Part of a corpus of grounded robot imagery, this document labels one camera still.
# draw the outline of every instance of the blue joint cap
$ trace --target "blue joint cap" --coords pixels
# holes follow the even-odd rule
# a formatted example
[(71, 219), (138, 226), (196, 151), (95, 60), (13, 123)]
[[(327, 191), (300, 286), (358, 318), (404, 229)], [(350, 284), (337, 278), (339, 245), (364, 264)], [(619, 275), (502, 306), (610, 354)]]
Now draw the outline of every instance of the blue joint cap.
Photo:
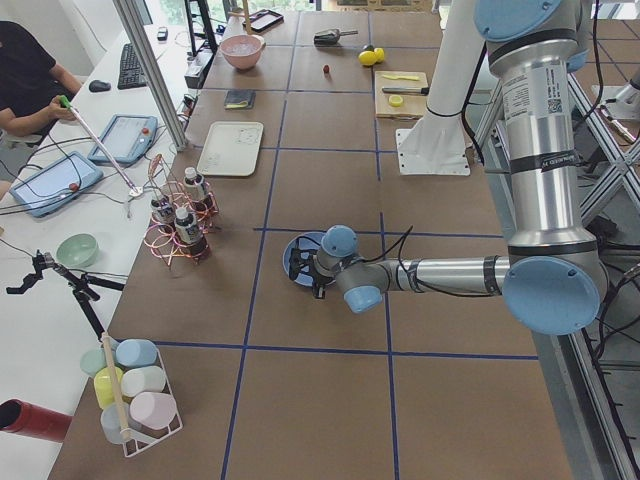
[(348, 257), (358, 251), (356, 232), (345, 225), (334, 225), (321, 240), (322, 249), (333, 257)]
[(343, 295), (353, 313), (363, 313), (382, 302), (382, 295), (378, 287), (363, 285), (347, 290)]
[(584, 67), (584, 64), (587, 63), (588, 55), (589, 50), (585, 50), (570, 57), (569, 60), (567, 60), (567, 73), (577, 72)]
[(542, 25), (561, 0), (478, 0), (474, 21), (488, 42), (510, 42)]
[(591, 277), (555, 257), (529, 257), (514, 264), (504, 278), (502, 295), (519, 322), (547, 335), (567, 335), (586, 327), (600, 308)]

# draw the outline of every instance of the computer mouse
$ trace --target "computer mouse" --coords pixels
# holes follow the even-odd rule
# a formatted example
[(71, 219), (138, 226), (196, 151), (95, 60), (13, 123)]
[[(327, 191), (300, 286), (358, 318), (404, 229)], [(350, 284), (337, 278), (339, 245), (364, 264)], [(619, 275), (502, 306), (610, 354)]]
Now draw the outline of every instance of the computer mouse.
[(111, 90), (111, 84), (109, 82), (103, 82), (102, 80), (94, 80), (89, 84), (90, 92), (106, 92)]

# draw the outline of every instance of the green bowl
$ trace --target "green bowl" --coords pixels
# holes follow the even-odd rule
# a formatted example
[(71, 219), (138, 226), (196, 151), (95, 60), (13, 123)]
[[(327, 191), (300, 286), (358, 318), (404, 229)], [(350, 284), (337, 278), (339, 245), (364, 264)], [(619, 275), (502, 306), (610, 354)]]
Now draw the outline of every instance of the green bowl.
[(67, 268), (83, 268), (96, 261), (98, 251), (98, 241), (93, 235), (79, 233), (60, 244), (56, 258)]

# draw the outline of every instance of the wooden cutting board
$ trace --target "wooden cutting board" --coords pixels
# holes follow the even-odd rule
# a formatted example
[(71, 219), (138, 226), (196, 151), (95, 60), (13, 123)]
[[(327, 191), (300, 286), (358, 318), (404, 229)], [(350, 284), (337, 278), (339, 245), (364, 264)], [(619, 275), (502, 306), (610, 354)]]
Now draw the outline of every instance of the wooden cutting board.
[[(393, 80), (384, 78), (383, 75), (411, 75), (417, 76), (418, 80)], [(427, 108), (427, 97), (425, 95), (402, 95), (404, 103), (400, 107), (392, 107), (389, 105), (389, 97), (391, 94), (382, 93), (382, 87), (428, 87), (429, 82), (424, 72), (376, 71), (374, 82), (376, 92), (376, 117), (420, 118), (424, 115)]]

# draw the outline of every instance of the person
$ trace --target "person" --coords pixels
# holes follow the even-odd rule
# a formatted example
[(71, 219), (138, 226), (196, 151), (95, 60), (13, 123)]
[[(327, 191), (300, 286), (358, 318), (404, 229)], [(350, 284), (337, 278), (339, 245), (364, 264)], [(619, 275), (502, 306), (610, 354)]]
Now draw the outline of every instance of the person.
[(7, 193), (10, 188), (11, 188), (11, 183), (5, 180), (0, 180), (0, 200), (2, 200), (2, 197), (4, 197), (4, 194)]
[(57, 120), (74, 119), (59, 96), (71, 99), (80, 87), (25, 28), (0, 21), (0, 129), (46, 135)]

